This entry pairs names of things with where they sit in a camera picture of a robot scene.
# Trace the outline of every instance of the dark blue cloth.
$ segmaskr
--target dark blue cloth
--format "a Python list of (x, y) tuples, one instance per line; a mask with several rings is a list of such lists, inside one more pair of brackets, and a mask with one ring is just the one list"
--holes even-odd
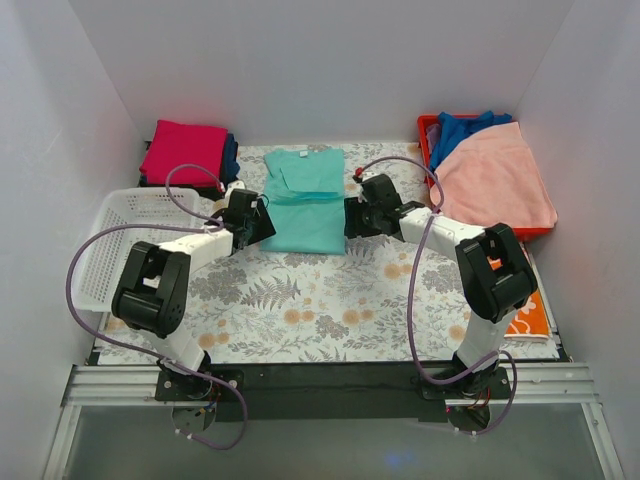
[(438, 140), (433, 152), (431, 152), (429, 168), (432, 172), (438, 168), (444, 159), (447, 158), (447, 155), (453, 152), (453, 149), (456, 148), (462, 140), (484, 128), (509, 123), (511, 121), (511, 115), (506, 113), (504, 115), (494, 115), (493, 112), (489, 110), (476, 118), (455, 118), (448, 113), (442, 112), (438, 115), (438, 121), (442, 126), (442, 133), (440, 134), (440, 140)]
[(224, 168), (224, 178), (221, 179), (224, 183), (230, 183), (238, 178), (238, 172), (240, 171), (240, 165), (236, 160), (238, 154), (238, 142), (236, 142), (233, 133), (227, 135), (227, 140), (224, 142), (224, 149), (222, 150), (222, 163)]

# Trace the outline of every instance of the teal shirt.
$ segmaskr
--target teal shirt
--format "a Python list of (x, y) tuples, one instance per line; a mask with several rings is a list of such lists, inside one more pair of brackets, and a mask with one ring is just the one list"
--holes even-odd
[(264, 189), (276, 234), (260, 243), (273, 252), (344, 255), (344, 151), (276, 150), (265, 155)]

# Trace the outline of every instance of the red folded cloth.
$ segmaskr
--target red folded cloth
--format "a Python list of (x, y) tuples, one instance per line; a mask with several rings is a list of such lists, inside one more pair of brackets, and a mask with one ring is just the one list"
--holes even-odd
[[(219, 176), (226, 139), (225, 128), (158, 120), (153, 142), (140, 166), (140, 173), (150, 184), (163, 184), (169, 172), (177, 166), (195, 163)], [(204, 187), (215, 185), (215, 180), (200, 170), (185, 168), (171, 177), (171, 184)]]

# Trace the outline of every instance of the laundry basket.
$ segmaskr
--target laundry basket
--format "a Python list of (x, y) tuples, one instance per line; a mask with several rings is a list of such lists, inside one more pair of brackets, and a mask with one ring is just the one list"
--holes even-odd
[[(199, 196), (195, 190), (172, 188), (184, 206), (195, 210)], [(180, 210), (163, 187), (129, 188), (110, 193), (102, 202), (91, 236), (116, 225), (147, 223), (194, 227), (197, 219)], [(76, 269), (73, 299), (76, 308), (94, 312), (111, 310), (111, 300), (129, 251), (134, 243), (160, 243), (186, 235), (181, 232), (132, 228), (119, 230), (97, 240), (84, 253)]]

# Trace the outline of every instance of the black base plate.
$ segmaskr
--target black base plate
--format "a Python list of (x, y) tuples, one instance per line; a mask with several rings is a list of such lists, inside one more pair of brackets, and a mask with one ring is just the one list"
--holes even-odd
[[(210, 372), (207, 372), (209, 375), (213, 377), (219, 378), (220, 380), (224, 380), (225, 382), (230, 382), (231, 380), (235, 380), (238, 384), (236, 387), (240, 393), (242, 393), (244, 374), (242, 370), (216, 370), (213, 369)], [(169, 380), (168, 375), (160, 371), (158, 375), (158, 384), (156, 385), (156, 394), (154, 398), (159, 402), (190, 402), (190, 401), (198, 401), (193, 398), (185, 395), (182, 391), (180, 391), (179, 387), (175, 382), (171, 382)], [(218, 402), (236, 402), (238, 399), (228, 388), (223, 388), (220, 391), (220, 399)]]
[[(509, 378), (507, 371), (500, 367), (489, 377), (487, 387), (491, 389), (491, 398), (496, 400), (505, 400), (509, 398), (511, 390), (509, 389)], [(425, 400), (447, 400), (451, 398), (467, 398), (457, 391), (448, 391), (446, 388), (431, 383), (422, 382), (422, 397)]]
[[(425, 369), (434, 375), (447, 367), (450, 362), (430, 363)], [(445, 423), (445, 400), (464, 398), (423, 388), (413, 362), (215, 365), (212, 374), (238, 382), (253, 420), (417, 418)], [(491, 398), (508, 398), (503, 379), (506, 372), (498, 369), (489, 384)], [(160, 373), (156, 400), (193, 401), (173, 385), (164, 388), (165, 381)], [(226, 403), (218, 408), (216, 422), (242, 420), (232, 392), (222, 389), (220, 401)]]

